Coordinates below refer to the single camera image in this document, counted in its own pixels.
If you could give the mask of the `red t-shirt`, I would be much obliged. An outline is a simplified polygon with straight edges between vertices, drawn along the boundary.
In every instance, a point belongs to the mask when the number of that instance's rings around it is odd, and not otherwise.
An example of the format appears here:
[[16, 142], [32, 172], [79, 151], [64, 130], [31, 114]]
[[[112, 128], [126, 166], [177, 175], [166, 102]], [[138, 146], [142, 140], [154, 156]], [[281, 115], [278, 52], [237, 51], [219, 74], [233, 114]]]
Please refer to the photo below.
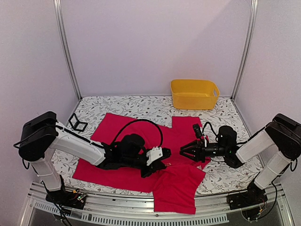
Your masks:
[[172, 126], [160, 126], [158, 129], [145, 121], [140, 121], [125, 128], [118, 141], [125, 135], [135, 133], [145, 140], [146, 148], [162, 146], [171, 150], [171, 156], [163, 163], [170, 163], [166, 169], [157, 171], [147, 178], [142, 178], [140, 170], [124, 167], [117, 170], [103, 170], [79, 159], [73, 179], [143, 193], [152, 193], [155, 212], [176, 212], [195, 214], [195, 193], [205, 178], [202, 170], [205, 163], [194, 162], [180, 155], [180, 148], [195, 138], [193, 124], [201, 125], [198, 117], [172, 117]]

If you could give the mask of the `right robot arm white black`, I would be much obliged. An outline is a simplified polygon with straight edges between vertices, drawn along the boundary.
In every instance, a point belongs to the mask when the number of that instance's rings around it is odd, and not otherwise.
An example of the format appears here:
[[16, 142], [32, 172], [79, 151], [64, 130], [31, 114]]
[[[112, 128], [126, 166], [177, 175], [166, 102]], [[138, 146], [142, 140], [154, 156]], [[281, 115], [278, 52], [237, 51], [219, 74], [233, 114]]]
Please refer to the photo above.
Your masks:
[[271, 146], [278, 148], [278, 152], [248, 185], [246, 192], [228, 196], [228, 201], [233, 204], [242, 202], [254, 205], [266, 201], [265, 188], [301, 154], [301, 125], [281, 113], [248, 140], [240, 143], [237, 142], [237, 132], [230, 126], [219, 127], [214, 143], [209, 143], [203, 129], [197, 124], [193, 125], [193, 130], [197, 139], [181, 147], [180, 155], [195, 162], [221, 156], [229, 167], [237, 169]]

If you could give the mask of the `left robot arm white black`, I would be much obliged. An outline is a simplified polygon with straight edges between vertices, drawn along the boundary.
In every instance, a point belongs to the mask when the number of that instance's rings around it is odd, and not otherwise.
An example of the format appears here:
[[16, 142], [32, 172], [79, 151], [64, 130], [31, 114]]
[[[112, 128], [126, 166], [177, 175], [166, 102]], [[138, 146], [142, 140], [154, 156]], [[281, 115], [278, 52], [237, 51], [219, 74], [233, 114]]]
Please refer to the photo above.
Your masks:
[[63, 179], [51, 161], [45, 159], [49, 149], [75, 155], [103, 170], [139, 169], [142, 178], [165, 169], [163, 160], [171, 156], [171, 150], [160, 145], [145, 148], [144, 139], [137, 134], [126, 135], [121, 141], [114, 139], [110, 144], [87, 139], [77, 134], [79, 124], [77, 121], [68, 129], [57, 120], [56, 113], [49, 111], [25, 123], [21, 140], [13, 145], [19, 156], [33, 166], [59, 204], [66, 204], [70, 194], [64, 190]]

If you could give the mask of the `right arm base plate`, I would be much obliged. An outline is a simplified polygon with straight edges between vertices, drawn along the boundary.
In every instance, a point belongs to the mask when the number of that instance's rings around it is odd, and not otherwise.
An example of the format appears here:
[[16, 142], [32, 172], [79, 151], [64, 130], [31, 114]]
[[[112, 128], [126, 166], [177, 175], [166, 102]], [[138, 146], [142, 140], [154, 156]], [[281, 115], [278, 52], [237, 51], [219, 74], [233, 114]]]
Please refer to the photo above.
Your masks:
[[257, 187], [248, 187], [245, 192], [227, 195], [227, 203], [231, 210], [245, 208], [256, 204], [265, 203], [268, 200], [265, 190]]

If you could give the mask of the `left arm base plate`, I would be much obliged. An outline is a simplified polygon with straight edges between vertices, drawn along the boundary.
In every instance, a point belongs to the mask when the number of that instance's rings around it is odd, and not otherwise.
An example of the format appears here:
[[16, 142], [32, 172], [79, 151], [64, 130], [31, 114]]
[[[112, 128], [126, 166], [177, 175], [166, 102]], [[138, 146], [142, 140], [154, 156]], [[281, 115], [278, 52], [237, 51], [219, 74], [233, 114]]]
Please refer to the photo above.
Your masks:
[[70, 192], [66, 190], [48, 191], [46, 201], [57, 205], [83, 210], [87, 195], [80, 192]]

